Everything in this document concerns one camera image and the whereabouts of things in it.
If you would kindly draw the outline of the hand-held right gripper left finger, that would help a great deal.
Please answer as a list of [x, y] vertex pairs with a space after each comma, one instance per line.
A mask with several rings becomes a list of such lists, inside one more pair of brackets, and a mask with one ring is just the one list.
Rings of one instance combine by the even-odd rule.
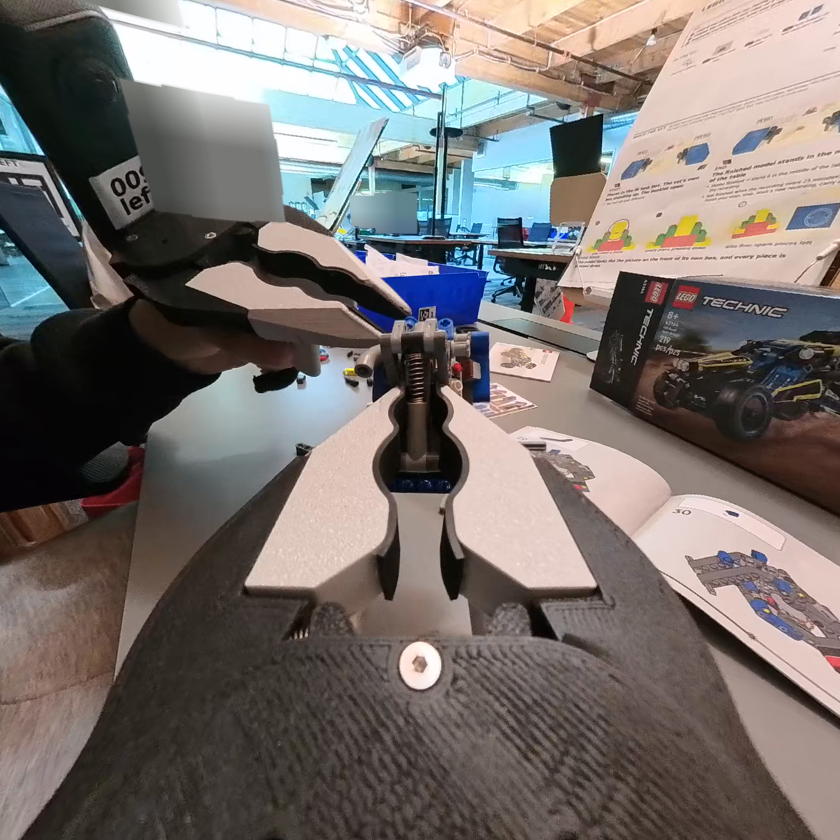
[[312, 602], [391, 600], [400, 568], [396, 502], [382, 461], [398, 444], [392, 388], [316, 446], [245, 580], [250, 595]]

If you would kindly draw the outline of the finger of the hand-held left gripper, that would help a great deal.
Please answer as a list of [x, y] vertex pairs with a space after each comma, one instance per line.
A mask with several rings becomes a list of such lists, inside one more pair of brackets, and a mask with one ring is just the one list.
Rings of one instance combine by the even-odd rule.
[[401, 320], [408, 304], [340, 241], [307, 227], [269, 223], [259, 230], [256, 264], [275, 285], [296, 286], [310, 296], [340, 301]]
[[345, 303], [272, 285], [239, 262], [204, 269], [186, 287], [244, 309], [252, 329], [266, 340], [366, 348], [381, 335]]

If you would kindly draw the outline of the partly built lego buggy model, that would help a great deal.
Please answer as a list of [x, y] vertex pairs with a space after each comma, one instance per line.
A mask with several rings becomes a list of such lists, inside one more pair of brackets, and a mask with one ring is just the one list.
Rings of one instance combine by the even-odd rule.
[[490, 401], [490, 336], [458, 329], [451, 319], [395, 322], [355, 365], [372, 386], [375, 401], [388, 392], [395, 431], [380, 456], [379, 471], [392, 493], [448, 494], [462, 460], [446, 435], [447, 386], [467, 404]]

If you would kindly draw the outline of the lego instruction booklet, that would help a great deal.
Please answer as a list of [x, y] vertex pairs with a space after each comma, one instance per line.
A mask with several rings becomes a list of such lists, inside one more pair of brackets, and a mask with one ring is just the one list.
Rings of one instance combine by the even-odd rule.
[[676, 594], [835, 716], [839, 569], [738, 505], [673, 495], [642, 461], [541, 427], [510, 434], [624, 530]]

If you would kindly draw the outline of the lego sticker sheet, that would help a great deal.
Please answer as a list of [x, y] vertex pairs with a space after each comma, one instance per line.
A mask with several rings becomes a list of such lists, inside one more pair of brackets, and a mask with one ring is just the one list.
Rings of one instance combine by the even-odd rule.
[[530, 411], [537, 406], [504, 385], [489, 383], [489, 398], [483, 402], [473, 402], [472, 406], [479, 414], [489, 419], [499, 419], [510, 415]]

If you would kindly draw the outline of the small white lego leaflet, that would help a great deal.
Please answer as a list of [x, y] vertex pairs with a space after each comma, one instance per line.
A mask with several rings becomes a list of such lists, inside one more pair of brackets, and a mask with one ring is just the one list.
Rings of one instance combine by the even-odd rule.
[[560, 354], [557, 350], [513, 343], [494, 343], [490, 348], [490, 372], [531, 382], [551, 382]]

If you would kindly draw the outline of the lego set box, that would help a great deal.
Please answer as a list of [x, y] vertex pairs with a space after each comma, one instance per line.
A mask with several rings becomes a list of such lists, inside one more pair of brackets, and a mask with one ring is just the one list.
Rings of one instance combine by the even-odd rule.
[[621, 271], [590, 387], [838, 514], [837, 290]]

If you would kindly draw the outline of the leaning grey board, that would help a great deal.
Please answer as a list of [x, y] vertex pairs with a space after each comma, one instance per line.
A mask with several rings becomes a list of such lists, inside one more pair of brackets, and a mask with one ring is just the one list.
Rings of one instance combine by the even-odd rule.
[[344, 220], [350, 199], [388, 122], [389, 118], [380, 118], [363, 128], [356, 136], [347, 158], [341, 165], [325, 204], [317, 216], [320, 225], [325, 227], [330, 235], [336, 235]]

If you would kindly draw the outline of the blue plastic storage bin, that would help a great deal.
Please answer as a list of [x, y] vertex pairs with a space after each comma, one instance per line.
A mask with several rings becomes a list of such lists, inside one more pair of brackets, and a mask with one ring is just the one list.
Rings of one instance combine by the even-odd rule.
[[383, 281], [404, 300], [415, 320], [421, 319], [425, 312], [437, 320], [448, 319], [456, 327], [475, 323], [488, 273], [476, 268], [430, 263], [439, 267], [439, 274], [387, 277]]

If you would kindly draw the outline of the black office chair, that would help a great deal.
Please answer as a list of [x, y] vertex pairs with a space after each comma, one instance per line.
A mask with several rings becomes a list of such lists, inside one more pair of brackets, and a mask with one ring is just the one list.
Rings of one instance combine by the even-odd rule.
[[[496, 250], [508, 251], [521, 249], [524, 244], [522, 231], [522, 217], [499, 217], [497, 219], [497, 246]], [[499, 298], [506, 294], [510, 294], [515, 298], [522, 298], [523, 280], [518, 277], [505, 274], [505, 267], [499, 267], [499, 259], [504, 260], [498, 255], [495, 257], [494, 270], [498, 274], [502, 274], [507, 279], [506, 285], [499, 286], [498, 289], [490, 295], [490, 302], [497, 303]]]
[[2, 183], [1, 223], [69, 309], [91, 306], [82, 246], [39, 189]]

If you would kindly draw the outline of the white ceiling projector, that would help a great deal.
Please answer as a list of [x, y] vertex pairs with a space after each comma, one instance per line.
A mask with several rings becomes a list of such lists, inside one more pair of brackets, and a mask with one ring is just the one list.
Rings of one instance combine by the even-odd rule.
[[397, 65], [397, 75], [410, 88], [433, 92], [457, 84], [455, 59], [449, 50], [439, 46], [409, 49]]

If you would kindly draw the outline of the wooden office desk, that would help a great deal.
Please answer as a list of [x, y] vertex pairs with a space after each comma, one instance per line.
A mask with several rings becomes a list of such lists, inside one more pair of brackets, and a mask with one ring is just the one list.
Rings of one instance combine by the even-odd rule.
[[552, 248], [522, 247], [508, 251], [491, 248], [487, 253], [494, 260], [496, 256], [503, 257], [504, 260], [499, 259], [499, 267], [505, 267], [506, 271], [504, 273], [523, 280], [519, 307], [527, 313], [533, 312], [538, 284], [542, 282], [557, 287], [567, 265], [571, 263], [574, 257], [573, 248], [553, 250]]

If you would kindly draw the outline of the black monitor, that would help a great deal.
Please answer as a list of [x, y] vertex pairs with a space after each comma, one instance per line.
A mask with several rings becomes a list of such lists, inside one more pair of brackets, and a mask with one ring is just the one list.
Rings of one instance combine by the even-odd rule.
[[554, 179], [602, 170], [603, 115], [555, 124], [549, 131]]

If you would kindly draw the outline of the white poster clip stand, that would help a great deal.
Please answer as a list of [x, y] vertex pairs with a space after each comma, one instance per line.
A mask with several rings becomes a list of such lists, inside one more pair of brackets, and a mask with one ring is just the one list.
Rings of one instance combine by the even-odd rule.
[[831, 268], [839, 252], [839, 238], [833, 240], [827, 247], [817, 253], [814, 259], [794, 280], [795, 285], [806, 287], [819, 287]]

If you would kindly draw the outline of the white printed instruction poster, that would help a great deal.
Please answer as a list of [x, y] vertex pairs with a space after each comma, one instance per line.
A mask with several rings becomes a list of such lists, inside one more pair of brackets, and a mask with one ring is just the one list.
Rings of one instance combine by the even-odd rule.
[[617, 153], [560, 284], [620, 271], [787, 286], [839, 230], [834, 1], [704, 2]]

